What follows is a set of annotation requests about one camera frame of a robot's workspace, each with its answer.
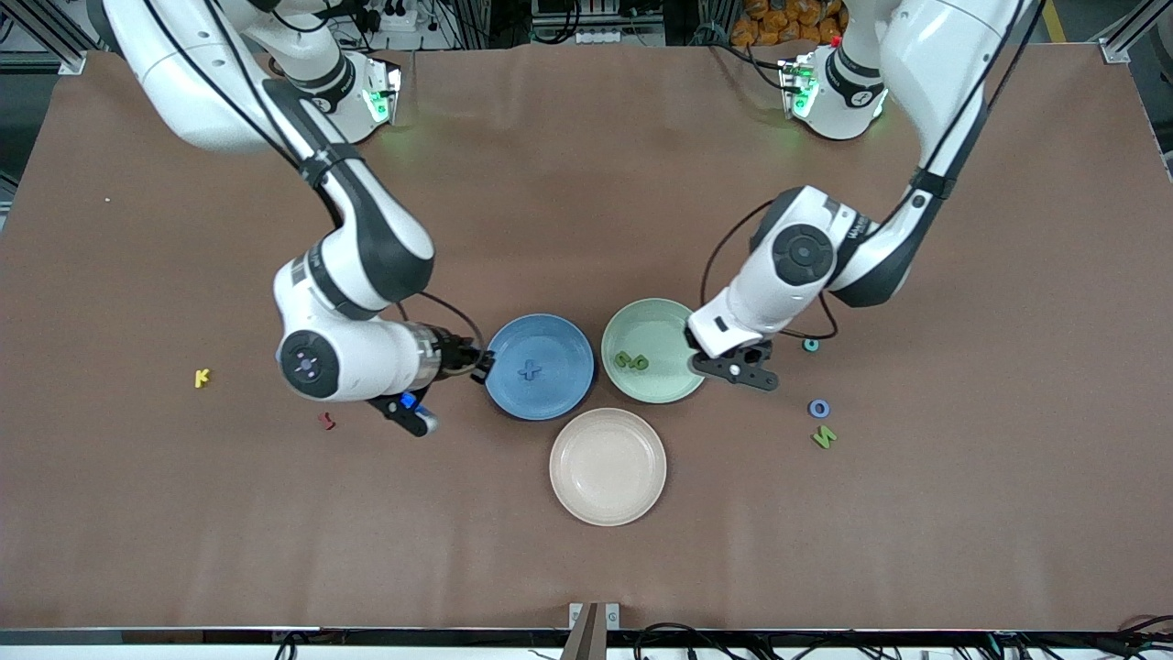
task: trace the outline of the cable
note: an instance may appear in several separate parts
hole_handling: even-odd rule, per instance
[[[730,648],[727,646],[725,646],[724,644],[721,644],[721,642],[712,639],[711,637],[708,637],[705,633],[698,631],[697,628],[693,628],[692,626],[685,626],[684,624],[673,624],[672,621],[664,621],[664,622],[660,622],[660,624],[652,624],[652,625],[647,626],[646,628],[639,631],[639,634],[636,635],[635,644],[631,645],[631,654],[635,656],[635,660],[644,660],[643,654],[640,654],[640,652],[639,652],[640,645],[644,641],[644,635],[646,635],[647,633],[650,633],[652,631],[660,630],[660,628],[677,628],[677,630],[682,630],[682,631],[687,631],[687,632],[697,635],[698,638],[703,639],[705,641],[705,644],[707,644],[708,646],[712,646],[713,648],[716,648],[716,649],[720,651],[721,653],[724,653],[726,656],[728,656],[730,660],[746,660],[745,658],[741,658],[737,653],[733,653],[732,651],[730,651]]]
[[[468,50],[468,47],[465,46],[465,40],[463,38],[461,38],[460,32],[457,32],[456,27],[452,25],[452,18],[449,16],[449,13],[445,9],[440,9],[440,13],[443,14],[443,22],[445,25],[448,26],[448,32],[452,33],[452,40],[455,42],[454,45],[461,50]]]
[[[543,39],[536,34],[534,34],[531,39],[538,43],[557,46],[558,43],[562,43],[574,36],[575,33],[578,32],[578,21],[582,19],[582,5],[578,4],[578,0],[571,1],[574,5],[567,8],[567,21],[563,23],[562,28],[555,33],[554,39]],[[571,12],[574,12],[574,26],[570,25]]]
[[[758,75],[761,76],[761,80],[766,81],[766,84],[773,87],[774,89],[781,89],[782,91],[791,91],[793,94],[798,94],[799,91],[801,91],[801,89],[799,89],[798,87],[794,87],[792,84],[782,84],[780,82],[774,82],[773,80],[771,80],[769,76],[766,75],[766,72],[761,70],[762,67],[761,67],[760,60],[758,60],[757,57],[753,56],[753,50],[751,50],[750,47],[746,46],[745,47],[745,52],[750,56],[745,61],[747,61],[751,64],[753,64],[753,70],[758,72]]]
[[[630,23],[631,23],[631,34],[635,34],[635,35],[636,35],[636,39],[638,39],[638,40],[639,40],[639,42],[640,42],[642,45],[644,45],[644,47],[647,47],[647,48],[650,48],[651,46],[650,46],[650,45],[649,45],[649,43],[647,43],[646,41],[644,41],[644,38],[643,38],[643,35],[642,35],[642,34],[639,34],[639,30],[638,30],[638,29],[636,28],[636,18],[635,18],[635,16],[628,16],[628,22],[630,22]]]
[[[326,6],[326,8],[323,9],[323,11],[328,11],[330,9],[330,2],[326,2],[325,0],[323,0],[323,4]],[[330,19],[326,18],[326,19],[321,19],[321,22],[318,23],[318,25],[316,25],[314,27],[308,27],[308,28],[306,28],[306,27],[297,27],[296,25],[291,25],[289,21],[286,21],[285,19],[283,19],[282,15],[277,13],[277,9],[273,9],[272,12],[269,12],[269,13],[274,19],[277,19],[277,22],[279,22],[283,26],[292,29],[293,32],[299,32],[301,34],[310,34],[311,32],[318,32],[319,29],[326,27],[326,23],[330,22]]]
[[[1151,619],[1145,619],[1144,621],[1134,626],[1128,626],[1127,628],[1120,628],[1119,631],[1117,631],[1116,634],[1139,633],[1145,628],[1151,628],[1157,624],[1164,624],[1165,621],[1173,621],[1173,614],[1165,614],[1161,617],[1153,617]]]
[[[1161,5],[1160,9],[1157,9],[1155,12],[1153,12],[1152,14],[1150,14],[1148,19],[1145,21],[1144,25],[1140,26],[1140,29],[1138,29],[1135,32],[1135,34],[1137,35],[1144,34],[1148,29],[1148,26],[1153,25],[1153,22],[1155,22],[1157,19],[1161,18],[1161,14],[1164,14],[1165,9],[1168,9],[1169,6],[1173,6],[1173,0],[1166,1],[1164,5]],[[1125,22],[1124,25],[1121,25],[1120,27],[1118,27],[1117,30],[1112,34],[1112,36],[1107,38],[1107,40],[1111,42],[1111,41],[1116,41],[1117,39],[1119,39],[1120,35],[1124,34],[1124,30],[1128,29],[1128,26],[1131,26],[1133,23],[1133,21],[1135,21],[1137,19],[1139,19],[1141,14],[1144,14],[1144,12],[1137,12],[1135,14],[1132,14],[1132,16],[1127,20],[1127,22]]]
[[[769,199],[759,204],[758,207],[753,209],[745,217],[737,220],[737,224],[734,224],[732,229],[726,231],[725,236],[721,236],[721,239],[717,241],[717,246],[713,247],[713,251],[708,254],[708,260],[705,261],[705,270],[700,275],[700,306],[705,306],[705,302],[708,301],[708,274],[710,271],[712,271],[713,268],[713,263],[717,260],[717,254],[721,252],[721,247],[725,246],[725,243],[730,241],[730,238],[732,238],[733,234],[737,233],[739,229],[745,226],[745,223],[750,222],[753,218],[753,216],[761,212],[762,209],[765,209],[772,203],[774,203],[774,200]],[[830,321],[830,333],[827,333],[825,335],[807,335],[806,333],[796,333],[794,332],[794,329],[782,328],[779,329],[778,334],[786,335],[787,338],[794,338],[796,340],[830,340],[832,338],[839,335],[839,321],[835,320],[835,314],[830,312],[830,306],[827,305],[827,297],[823,295],[822,291],[819,292],[819,302],[822,305],[823,313],[827,314],[827,320]]]
[[[1035,33],[1035,26],[1038,25],[1038,20],[1043,18],[1043,7],[1046,6],[1046,0],[1038,0],[1038,7],[1035,9],[1035,15],[1030,20],[1030,25],[1026,26],[1026,34],[1023,35],[1023,40],[1029,42],[1030,35]],[[1015,68],[1018,66],[1018,60],[1022,59],[1025,48],[1018,48],[1015,50],[1015,56],[1010,59],[1010,66],[1006,67],[1006,73],[1002,75],[1002,80],[998,81],[998,87],[995,88],[994,95],[990,96],[990,102],[985,106],[986,111],[994,109],[994,104],[998,102],[998,96],[1002,96],[1002,90],[1006,88],[1006,82],[1010,81],[1010,74],[1015,73]]]
[[[767,62],[765,60],[758,60],[755,57],[751,57],[750,55],[746,55],[745,53],[743,53],[743,52],[738,50],[737,48],[733,48],[732,46],[728,46],[726,43],[719,43],[717,41],[708,41],[708,42],[701,43],[701,46],[707,46],[710,48],[721,48],[723,50],[727,50],[734,57],[741,60],[743,62],[745,62],[747,64],[754,64],[754,66],[761,67],[764,69],[784,70],[784,69],[788,68],[787,64],[779,64],[777,62]]]
[[[235,110],[236,114],[239,115],[245,123],[248,123],[253,130],[256,130],[257,135],[260,135],[260,137],[264,138],[264,141],[267,142],[269,145],[273,148],[273,150],[276,150],[283,158],[285,158],[285,162],[287,162],[290,166],[293,166],[296,169],[298,166],[298,163],[297,161],[293,159],[293,156],[285,152],[285,150],[282,149],[282,147],[276,141],[273,141],[273,138],[270,137],[267,132],[262,130],[262,128],[257,125],[257,122],[253,121],[252,117],[249,116],[249,114],[245,113],[244,109],[242,109],[240,106],[236,103],[236,101],[229,97],[229,95],[224,93],[221,86],[216,84],[216,82],[211,79],[211,76],[209,76],[208,73],[204,72],[204,69],[199,68],[196,64],[195,60],[191,59],[191,55],[183,47],[179,46],[178,40],[171,33],[170,28],[167,27],[167,23],[163,21],[162,16],[158,15],[158,11],[155,8],[154,0],[145,0],[143,5],[150,13],[151,19],[155,20],[155,25],[158,26],[158,28],[163,32],[163,35],[167,36],[167,40],[171,43],[171,47],[175,48],[176,52],[178,52],[179,55],[183,57],[183,61],[187,62],[188,66],[191,67],[194,72],[196,72],[196,74],[201,77],[201,80],[203,80],[204,83],[211,87],[212,90],[216,91],[217,95],[219,95],[221,100],[223,100],[230,108],[232,108],[232,110]]]
[[[717,254],[720,253],[721,247],[725,246],[725,243],[728,243],[730,238],[732,238],[733,234],[737,233],[738,229],[741,229],[743,226],[745,226],[745,223],[750,222],[750,219],[753,218],[753,216],[755,216],[759,212],[761,212],[762,210],[765,210],[766,206],[768,206],[772,203],[774,203],[773,199],[767,199],[767,200],[762,202],[761,204],[759,204],[758,207],[755,207],[752,211],[750,211],[748,213],[746,213],[745,217],[743,217],[741,219],[739,219],[737,222],[737,224],[734,224],[732,229],[730,229],[728,231],[726,231],[725,236],[723,236],[721,239],[717,241],[717,246],[713,247],[712,253],[708,254],[708,260],[705,261],[705,271],[700,275],[700,306],[704,306],[705,302],[708,301],[708,295],[706,293],[706,291],[708,290],[708,271],[713,268],[713,261],[717,260]]]
[[[977,82],[974,83],[974,87],[969,90],[969,94],[965,95],[965,100],[957,108],[957,114],[954,115],[952,121],[949,122],[949,125],[941,134],[941,138],[937,140],[937,144],[933,148],[933,152],[929,154],[929,157],[924,161],[925,169],[928,169],[929,165],[933,164],[933,161],[937,158],[937,155],[941,154],[941,149],[944,148],[945,145],[945,138],[949,137],[949,134],[951,134],[954,128],[957,127],[957,122],[960,122],[962,115],[965,114],[965,108],[969,107],[970,101],[972,101],[974,96],[982,89],[982,86],[985,83],[985,79],[988,79],[990,76],[990,72],[994,70],[994,63],[998,60],[998,54],[1002,53],[1002,49],[1005,47],[1006,42],[1010,41],[1010,30],[1015,27],[1015,23],[1018,22],[1018,14],[1022,12],[1024,2],[1025,0],[1018,0],[1018,4],[1015,6],[1015,13],[1010,19],[1010,23],[1006,25],[1006,29],[1002,34],[1002,39],[998,41],[998,47],[995,48],[994,54],[990,56],[990,61],[985,63],[985,68],[982,70],[982,75],[978,76]],[[1018,43],[1018,50],[1025,49],[1026,42],[1029,40],[1030,40],[1030,33],[1028,32],[1026,35],[1023,38],[1022,42]],[[908,202],[908,199],[913,196],[914,191],[915,189],[911,185],[909,185],[908,190],[906,190],[904,195],[900,198],[900,202],[897,202],[896,205],[893,206],[891,211],[888,213],[887,217],[884,217],[883,222],[876,226],[875,231],[867,234],[862,240],[860,240],[859,245],[863,245],[872,238],[875,238],[876,234],[880,233],[880,226],[883,226],[884,224],[890,222],[891,218],[895,217],[896,213],[900,211],[900,209],[904,207],[904,203]]]
[[[301,638],[301,644],[310,644],[310,637],[301,631],[290,631],[285,633],[285,639],[282,640],[282,645],[277,647],[277,655],[273,655],[273,660],[282,660],[282,655],[285,649],[289,648],[290,653],[285,656],[285,660],[294,660],[297,658],[297,645],[293,644],[293,638]]]
[[[480,328],[480,326],[476,325],[476,321],[474,321],[472,318],[469,318],[469,315],[467,313],[460,311],[460,308],[457,308],[456,305],[454,305],[454,304],[445,300],[440,295],[435,295],[435,294],[429,293],[427,291],[420,291],[420,294],[423,295],[425,298],[427,298],[427,299],[436,302],[438,305],[447,308],[448,311],[455,313],[456,315],[459,315],[461,320],[463,320],[466,324],[468,324],[468,327],[473,332],[473,336],[476,338],[476,362],[474,362],[473,365],[470,365],[465,370],[454,372],[454,373],[449,374],[449,376],[463,376],[465,374],[468,374],[469,372],[472,372],[472,370],[476,369],[477,367],[480,367],[481,361],[484,360],[484,352],[487,351],[487,347],[484,346],[484,335],[481,335],[481,328]]]
[[[293,161],[293,152],[294,152],[293,145],[290,143],[289,137],[286,137],[285,134],[282,132],[282,129],[277,125],[277,120],[273,118],[273,113],[269,110],[269,106],[260,97],[260,93],[257,91],[257,86],[253,84],[252,80],[249,79],[249,69],[245,68],[244,59],[240,57],[240,53],[232,45],[231,35],[229,34],[228,28],[224,27],[224,21],[221,20],[218,8],[212,5],[212,0],[204,0],[204,7],[208,8],[208,13],[210,13],[212,15],[212,20],[216,21],[216,27],[224,35],[224,41],[228,42],[228,49],[232,52],[232,59],[236,60],[236,66],[239,67],[240,75],[244,76],[245,87],[248,87],[249,91],[252,93],[252,98],[257,102],[258,106],[260,106],[260,111],[265,114],[265,118],[269,120],[269,124],[273,127],[273,131],[277,132],[277,136],[282,138],[282,143],[285,144],[285,149],[287,150],[287,155],[290,156],[291,161],[290,164],[297,168],[298,165]]]
[[[16,25],[16,19],[11,19],[4,15],[0,15],[0,19],[4,19],[4,21],[0,21],[0,23],[5,22],[8,23],[8,29],[5,30],[4,36],[0,36],[0,43],[4,43],[5,41],[8,40],[8,35],[12,34],[12,28],[14,25]]]

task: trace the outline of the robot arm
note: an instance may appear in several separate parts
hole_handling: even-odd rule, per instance
[[[432,240],[317,98],[266,76],[226,28],[233,11],[250,7],[224,6],[232,11],[212,0],[108,0],[106,11],[131,69],[177,134],[221,150],[257,148],[267,137],[334,217],[338,229],[273,279],[286,382],[306,399],[368,401],[414,435],[430,433],[435,419],[419,406],[427,387],[487,372],[491,356],[440,327],[378,317],[427,285]]]
[[[308,13],[327,9],[338,1],[225,0],[217,5],[236,46],[243,47],[237,33],[260,43],[286,79],[313,96],[346,141],[358,142],[391,118],[393,104],[388,97],[393,100],[399,89],[399,70],[388,72],[385,62],[359,53],[344,53],[321,20]],[[230,39],[215,29],[215,25],[205,25],[209,9],[202,0],[93,0],[91,6],[101,15],[97,23],[108,23],[113,30],[103,39],[120,47],[151,103],[176,135],[216,151],[265,147],[256,130],[224,104],[215,89],[199,84],[199,76],[190,67],[182,70],[184,60],[191,57],[222,86],[236,82],[225,79],[239,74],[218,69],[232,60],[212,56],[212,52],[228,46]],[[178,53],[158,28],[155,14],[174,25],[171,32],[187,55]],[[213,29],[184,29],[195,23]],[[252,59],[246,48],[242,53]],[[177,83],[171,77],[176,73],[194,77],[197,83]],[[230,97],[240,101],[239,93],[245,90],[230,91],[235,91]]]
[[[777,377],[761,369],[771,339],[820,291],[827,288],[850,306],[869,306],[900,290],[982,128],[982,76],[1025,2],[877,0],[849,5],[852,26],[840,49],[856,50],[849,56],[830,53],[815,59],[806,72],[809,75],[792,81],[806,89],[788,102],[796,114],[808,110],[805,121],[812,128],[847,125],[845,117],[866,128],[877,114],[873,103],[882,101],[875,87],[882,88],[882,72],[916,127],[918,166],[899,207],[883,224],[812,186],[779,195],[751,239],[752,251],[740,272],[689,318],[690,341],[701,352],[693,359],[693,369],[707,376],[773,390]],[[860,15],[883,18],[875,23],[875,41],[866,34],[852,39],[852,29],[869,27],[855,22]],[[869,52],[869,43],[879,52]],[[836,79],[841,61],[855,62],[855,69],[860,62],[879,62],[867,102],[853,104],[853,96],[856,102],[865,100],[859,86]]]

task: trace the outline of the green led light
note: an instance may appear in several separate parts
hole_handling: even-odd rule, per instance
[[[389,116],[387,110],[387,100],[382,97],[381,94],[377,91],[367,91],[364,100],[367,103],[367,108],[371,109],[371,116],[375,121],[384,121]]]

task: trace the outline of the metal frame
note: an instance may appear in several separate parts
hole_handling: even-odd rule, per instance
[[[1099,39],[1104,62],[1123,64],[1131,62],[1128,48],[1157,25],[1157,20],[1173,7],[1173,0],[1145,0],[1124,16],[1120,26],[1110,35]]]
[[[60,61],[59,74],[80,74],[86,50],[97,49],[97,43],[52,0],[0,0],[0,8]]]

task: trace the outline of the brown paper tabletop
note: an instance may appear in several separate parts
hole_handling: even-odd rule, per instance
[[[716,240],[784,188],[883,217],[918,149],[895,107],[816,138],[700,48],[427,53],[408,86],[405,125],[362,150],[436,243],[429,290],[488,335],[544,311],[597,348],[628,301],[694,306]],[[598,529],[550,489],[567,419],[513,421],[449,382],[428,401],[441,430],[414,440],[291,394],[270,286],[326,212],[274,154],[181,142],[95,55],[57,84],[0,237],[0,624],[541,627],[585,600],[626,626],[1167,612],[1171,207],[1127,68],[1030,48],[904,290],[832,300],[842,333],[818,354],[780,340],[777,393],[640,406],[601,376],[579,411],[642,415],[669,478],[643,519]]]

